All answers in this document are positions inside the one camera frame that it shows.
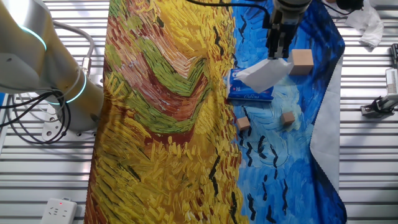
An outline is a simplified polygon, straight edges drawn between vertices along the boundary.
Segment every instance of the blue painted fabric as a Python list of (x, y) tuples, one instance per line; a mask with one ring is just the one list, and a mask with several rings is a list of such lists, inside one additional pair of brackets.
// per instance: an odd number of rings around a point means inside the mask
[[(272, 1), (258, 4), (272, 12)], [(264, 12), (233, 7), (233, 16), (236, 68), (267, 58)], [(251, 128), (237, 140), (243, 154), (238, 179), (244, 195), (241, 212), (251, 223), (346, 223), (345, 206), (310, 151), (313, 125), (344, 48), (325, 7), (312, 1), (290, 45), (290, 50), (312, 50), (311, 74), (285, 77), (274, 86), (271, 103), (233, 101), (236, 116), (246, 115), (251, 121)], [(289, 111), (296, 120), (285, 128), (280, 116)]]
[(2, 106), (2, 104), (4, 104), (4, 93), (0, 93), (0, 106)]

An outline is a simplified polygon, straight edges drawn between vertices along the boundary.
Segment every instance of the power strip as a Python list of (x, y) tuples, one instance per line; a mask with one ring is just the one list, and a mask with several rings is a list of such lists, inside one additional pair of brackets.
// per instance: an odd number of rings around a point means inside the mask
[(50, 198), (40, 224), (72, 224), (77, 208), (69, 199)]

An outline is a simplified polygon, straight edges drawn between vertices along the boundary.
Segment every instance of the wooden block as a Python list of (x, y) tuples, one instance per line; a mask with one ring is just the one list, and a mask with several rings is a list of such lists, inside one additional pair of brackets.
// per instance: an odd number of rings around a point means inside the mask
[(293, 49), (287, 59), (293, 63), (289, 75), (308, 75), (313, 68), (312, 51), (310, 49)]
[(293, 112), (283, 113), (282, 116), (280, 117), (280, 121), (284, 126), (289, 126), (293, 124), (293, 122), (295, 121)]
[(236, 121), (236, 124), (238, 125), (238, 129), (239, 129), (240, 131), (244, 131), (244, 130), (247, 130), (247, 129), (250, 128), (250, 122), (249, 122), (248, 117), (239, 118), (239, 119)]

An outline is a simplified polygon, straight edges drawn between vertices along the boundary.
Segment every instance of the slotted metal table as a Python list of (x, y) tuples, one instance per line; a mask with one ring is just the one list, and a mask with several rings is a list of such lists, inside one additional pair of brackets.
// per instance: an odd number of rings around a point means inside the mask
[[(349, 224), (398, 223), (398, 114), (364, 119), (359, 106), (386, 94), (385, 70), (392, 67), (389, 47), (398, 42), (398, 2), (371, 0), (383, 22), (384, 37), (369, 52), (361, 33), (336, 20), (346, 41), (341, 76), (340, 197)], [(96, 50), (90, 78), (102, 79), (108, 0), (46, 0), (56, 21), (79, 27), (93, 36)], [(81, 62), (88, 42), (57, 29), (63, 43)], [(47, 109), (46, 104), (40, 107)], [(43, 118), (40, 110), (35, 112)], [(27, 114), (23, 123), (40, 136), (43, 123)], [(0, 154), (0, 224), (37, 224), (49, 198), (78, 203), (73, 224), (82, 224), (94, 140), (32, 146), (8, 129)]]

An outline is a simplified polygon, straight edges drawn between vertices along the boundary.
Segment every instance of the tissue box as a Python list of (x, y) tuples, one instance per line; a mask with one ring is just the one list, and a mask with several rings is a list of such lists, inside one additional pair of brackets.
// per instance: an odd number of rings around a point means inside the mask
[(232, 69), (227, 77), (227, 98), (234, 100), (254, 100), (254, 101), (272, 101), (274, 97), (272, 92), (274, 87), (269, 88), (261, 93), (256, 93), (252, 88), (245, 85), (241, 80), (236, 78), (236, 74), (244, 70)]

